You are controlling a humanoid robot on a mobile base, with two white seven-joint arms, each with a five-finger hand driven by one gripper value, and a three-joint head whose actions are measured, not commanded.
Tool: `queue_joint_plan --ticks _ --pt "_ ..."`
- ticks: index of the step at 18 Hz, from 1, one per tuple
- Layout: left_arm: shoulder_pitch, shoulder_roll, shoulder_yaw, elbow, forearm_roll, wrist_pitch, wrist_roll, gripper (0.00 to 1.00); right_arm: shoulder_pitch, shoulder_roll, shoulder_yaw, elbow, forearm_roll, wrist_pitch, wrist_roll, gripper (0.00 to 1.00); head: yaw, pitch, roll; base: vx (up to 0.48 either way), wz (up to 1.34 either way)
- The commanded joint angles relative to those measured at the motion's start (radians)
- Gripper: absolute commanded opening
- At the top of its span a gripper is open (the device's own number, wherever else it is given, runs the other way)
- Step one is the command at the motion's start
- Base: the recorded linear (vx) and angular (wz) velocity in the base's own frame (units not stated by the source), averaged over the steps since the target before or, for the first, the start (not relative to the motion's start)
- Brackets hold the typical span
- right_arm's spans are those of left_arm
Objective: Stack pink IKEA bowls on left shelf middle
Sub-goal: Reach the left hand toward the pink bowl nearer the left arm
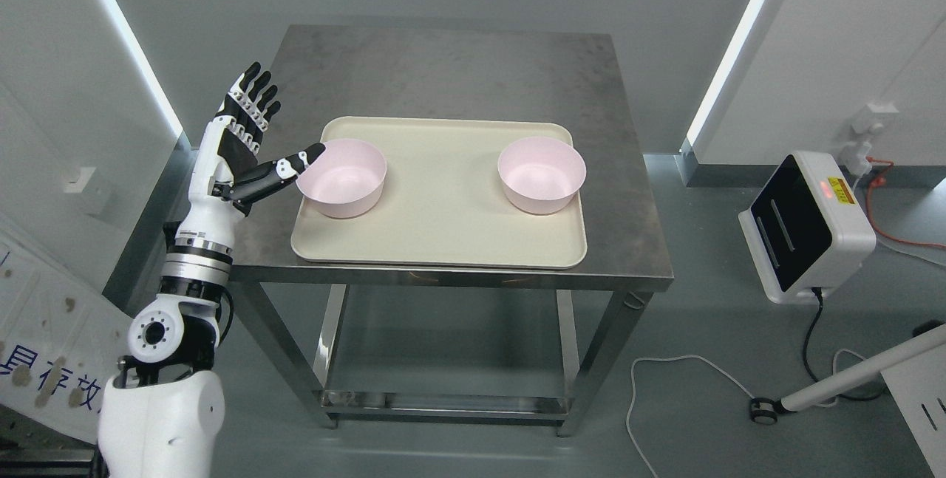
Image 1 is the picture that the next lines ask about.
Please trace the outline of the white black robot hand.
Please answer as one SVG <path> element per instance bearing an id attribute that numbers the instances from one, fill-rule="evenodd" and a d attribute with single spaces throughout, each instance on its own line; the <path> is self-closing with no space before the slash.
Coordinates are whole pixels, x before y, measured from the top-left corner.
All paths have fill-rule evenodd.
<path id="1" fill-rule="evenodd" d="M 252 63 L 228 88 L 208 122 L 191 175 L 189 195 L 199 202 L 223 203 L 240 214 L 293 184 L 326 151 L 314 143 L 296 154 L 262 162 L 265 134 L 281 109 L 273 76 Z"/>

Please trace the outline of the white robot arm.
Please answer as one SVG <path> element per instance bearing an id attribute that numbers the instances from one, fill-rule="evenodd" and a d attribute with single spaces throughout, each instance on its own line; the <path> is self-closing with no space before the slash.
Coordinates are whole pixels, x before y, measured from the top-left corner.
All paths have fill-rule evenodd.
<path id="1" fill-rule="evenodd" d="M 240 212 L 199 197 L 169 238 L 158 293 L 127 330 L 128 354 L 106 381 L 98 450 L 109 477 L 207 477 L 225 418 L 213 373 L 229 330 L 234 226 Z"/>

